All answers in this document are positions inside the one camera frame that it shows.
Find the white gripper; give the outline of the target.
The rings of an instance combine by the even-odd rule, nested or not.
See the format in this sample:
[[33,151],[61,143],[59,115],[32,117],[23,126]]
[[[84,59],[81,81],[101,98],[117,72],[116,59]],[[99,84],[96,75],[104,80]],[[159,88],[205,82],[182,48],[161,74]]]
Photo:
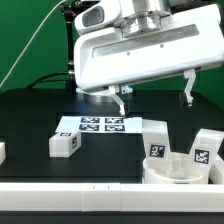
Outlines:
[[117,85],[179,75],[191,106],[196,72],[224,64],[222,11],[217,4],[170,13],[159,0],[101,0],[75,18],[75,79],[86,92],[109,87],[125,116]]

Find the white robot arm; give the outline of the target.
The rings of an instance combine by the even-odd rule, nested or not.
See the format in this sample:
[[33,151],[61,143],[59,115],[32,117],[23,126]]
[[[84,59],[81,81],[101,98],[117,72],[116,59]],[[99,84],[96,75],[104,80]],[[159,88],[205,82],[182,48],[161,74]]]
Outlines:
[[173,13],[169,0],[101,0],[75,18],[77,91],[114,100],[125,116],[119,95],[130,85],[183,75],[190,106],[196,72],[224,64],[221,21],[215,3]]

